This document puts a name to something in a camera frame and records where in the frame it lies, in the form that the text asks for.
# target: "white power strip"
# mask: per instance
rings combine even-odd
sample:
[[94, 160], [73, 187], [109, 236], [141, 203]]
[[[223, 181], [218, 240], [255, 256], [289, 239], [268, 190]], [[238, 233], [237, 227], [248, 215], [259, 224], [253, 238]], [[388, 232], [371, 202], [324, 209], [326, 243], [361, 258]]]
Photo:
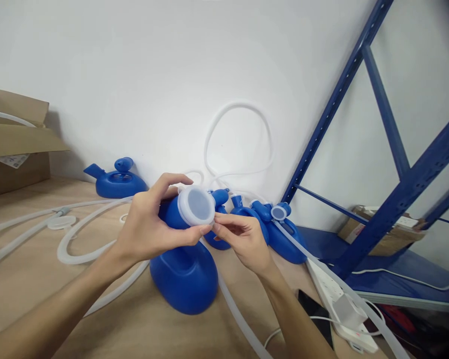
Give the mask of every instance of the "white power strip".
[[[316, 264], [310, 260], [306, 261], [309, 273], [313, 278], [314, 285], [318, 291], [319, 297], [323, 302], [324, 307], [328, 310], [331, 319], [339, 320], [336, 312], [333, 308], [333, 303], [336, 302], [339, 297], [341, 297], [344, 292], [330, 276], [328, 276], [324, 271], [319, 268]], [[372, 336], [357, 333], [351, 329], [347, 329], [339, 324], [333, 323], [336, 333], [346, 339], [349, 345], [357, 352], [362, 352], [365, 350], [370, 353], [375, 353], [378, 350], [378, 346], [374, 341]], [[358, 327], [358, 330], [367, 332], [364, 324]]]

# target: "finger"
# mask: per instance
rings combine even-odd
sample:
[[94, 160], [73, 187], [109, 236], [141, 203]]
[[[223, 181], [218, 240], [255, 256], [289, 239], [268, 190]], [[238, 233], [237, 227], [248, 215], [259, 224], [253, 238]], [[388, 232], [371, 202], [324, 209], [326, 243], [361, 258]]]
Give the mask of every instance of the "finger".
[[172, 199], [172, 198], [175, 198], [177, 195], [178, 195], [178, 187], [170, 186], [166, 190], [162, 199]]
[[188, 229], [176, 229], [171, 235], [173, 248], [181, 246], [191, 246], [198, 243], [200, 238], [211, 231], [209, 224], [202, 226], [193, 226]]
[[245, 227], [253, 225], [255, 220], [254, 217], [240, 216], [237, 214], [217, 214], [218, 213], [215, 213], [215, 222], [219, 224], [234, 224], [238, 227]]
[[155, 202], [160, 202], [165, 195], [168, 187], [172, 184], [183, 183], [193, 184], [193, 181], [186, 177], [184, 174], [169, 174], [164, 173], [158, 178], [156, 183], [150, 188], [148, 193], [151, 195]]
[[213, 232], [217, 237], [227, 242], [232, 247], [236, 244], [236, 241], [239, 240], [239, 237], [236, 234], [233, 234], [225, 226], [216, 222], [213, 224]]

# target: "wooden table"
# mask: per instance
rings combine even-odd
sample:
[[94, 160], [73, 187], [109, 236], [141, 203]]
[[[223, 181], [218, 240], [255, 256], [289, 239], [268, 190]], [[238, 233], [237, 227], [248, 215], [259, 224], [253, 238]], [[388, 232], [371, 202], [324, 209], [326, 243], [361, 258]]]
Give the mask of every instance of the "wooden table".
[[[99, 199], [91, 183], [50, 179], [0, 196], [0, 223], [39, 210]], [[73, 209], [82, 219], [100, 205]], [[73, 255], [88, 253], [115, 239], [128, 211], [124, 204], [104, 213], [79, 232], [69, 246]], [[0, 232], [0, 248], [43, 220], [36, 218]], [[65, 265], [56, 249], [64, 231], [44, 229], [0, 262], [0, 331], [82, 272], [87, 264]], [[257, 277], [232, 250], [211, 249], [236, 304], [257, 337], [264, 342], [278, 327], [271, 304]], [[273, 258], [293, 289], [300, 288], [321, 302], [305, 266]], [[128, 275], [115, 282], [107, 293]], [[386, 358], [382, 351], [360, 355], [333, 333], [339, 358]], [[268, 349], [275, 359], [286, 358], [282, 335]], [[235, 323], [221, 292], [202, 314], [174, 310], [155, 287], [149, 270], [118, 299], [83, 319], [55, 358], [257, 358]]]

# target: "black phone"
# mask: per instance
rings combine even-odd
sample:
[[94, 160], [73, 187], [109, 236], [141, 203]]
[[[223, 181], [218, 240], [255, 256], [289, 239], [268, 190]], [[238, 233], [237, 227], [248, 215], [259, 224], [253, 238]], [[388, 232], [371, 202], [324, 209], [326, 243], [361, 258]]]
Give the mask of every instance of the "black phone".
[[[327, 309], [321, 307], [300, 289], [298, 290], [298, 301], [310, 317], [316, 316], [329, 318], [329, 312]], [[334, 350], [333, 336], [331, 334], [331, 322], [322, 319], [312, 319], [312, 321], [321, 332], [324, 339], [326, 339], [331, 349]]]

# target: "left hand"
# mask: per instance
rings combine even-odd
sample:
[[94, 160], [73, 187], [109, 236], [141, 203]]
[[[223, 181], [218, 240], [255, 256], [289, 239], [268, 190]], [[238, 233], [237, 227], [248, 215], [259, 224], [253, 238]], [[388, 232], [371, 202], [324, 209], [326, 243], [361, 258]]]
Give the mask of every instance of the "left hand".
[[133, 197], [125, 225], [113, 246], [132, 265], [176, 247], [195, 245], [211, 230], [210, 225], [172, 229], [158, 218], [161, 201], [178, 195], [178, 188], [170, 186], [176, 183], [193, 181], [185, 175], [165, 173], [149, 191]]

